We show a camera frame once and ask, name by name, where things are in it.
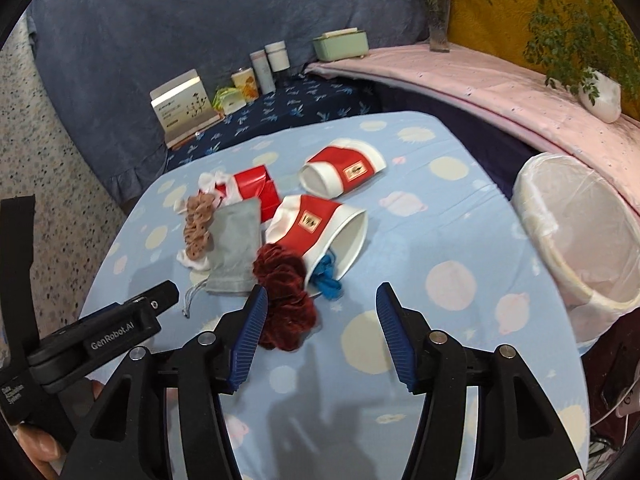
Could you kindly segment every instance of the brown scrunchie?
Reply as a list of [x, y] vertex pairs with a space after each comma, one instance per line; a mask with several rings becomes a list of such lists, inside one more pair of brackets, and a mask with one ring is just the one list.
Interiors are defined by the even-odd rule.
[[260, 334], [260, 346], [292, 351], [302, 335], [316, 325], [316, 307], [305, 291], [305, 263], [300, 256], [278, 245], [258, 251], [254, 275], [267, 291], [269, 308]]
[[184, 226], [185, 254], [188, 259], [201, 259], [210, 245], [211, 234], [207, 227], [213, 218], [215, 195], [201, 193], [187, 199], [187, 217]]

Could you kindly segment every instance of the polka dot tablecloth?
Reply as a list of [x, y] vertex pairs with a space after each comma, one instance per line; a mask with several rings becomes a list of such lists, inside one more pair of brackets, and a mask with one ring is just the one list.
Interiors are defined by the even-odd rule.
[[[378, 285], [463, 345], [514, 345], [542, 384], [583, 465], [588, 446], [584, 376], [562, 301], [509, 203], [436, 118], [416, 112], [347, 118], [284, 130], [201, 158], [162, 176], [144, 194], [106, 257], [83, 314], [163, 280], [181, 294], [204, 278], [175, 259], [183, 220], [174, 202], [197, 191], [203, 171], [266, 164], [281, 195], [302, 190], [304, 161], [338, 137], [366, 140], [388, 167], [341, 200], [369, 213], [364, 248], [338, 301], [316, 300], [318, 326], [296, 352], [258, 348], [248, 381], [222, 396], [238, 466], [252, 480], [399, 480], [422, 396], [399, 383], [375, 313]], [[177, 348], [244, 298], [202, 291], [185, 319], [159, 317], [147, 345]], [[111, 362], [94, 374], [107, 380]], [[468, 390], [458, 478], [469, 478], [478, 396]], [[185, 480], [175, 401], [170, 412], [174, 478]]]

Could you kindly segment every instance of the white trash bag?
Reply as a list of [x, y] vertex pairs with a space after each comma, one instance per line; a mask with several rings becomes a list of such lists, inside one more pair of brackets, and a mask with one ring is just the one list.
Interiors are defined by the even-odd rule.
[[567, 155], [524, 165], [513, 206], [558, 284], [578, 346], [640, 305], [640, 228], [596, 171]]

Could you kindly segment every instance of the blue scrunchie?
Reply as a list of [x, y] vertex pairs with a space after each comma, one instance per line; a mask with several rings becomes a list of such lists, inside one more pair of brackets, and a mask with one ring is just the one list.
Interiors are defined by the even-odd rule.
[[342, 295], [342, 285], [334, 280], [335, 255], [328, 251], [311, 273], [309, 283], [314, 285], [328, 300], [337, 300]]

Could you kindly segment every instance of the white vase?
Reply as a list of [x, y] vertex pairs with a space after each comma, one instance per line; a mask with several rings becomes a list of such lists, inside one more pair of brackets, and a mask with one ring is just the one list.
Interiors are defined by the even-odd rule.
[[580, 87], [578, 99], [580, 99], [582, 106], [587, 108], [591, 114], [601, 121], [604, 123], [614, 123], [622, 113], [622, 106], [620, 105], [620, 84], [593, 68], [590, 70], [593, 76], [597, 78], [595, 85], [599, 95], [596, 97], [595, 104], [591, 104], [589, 95]]

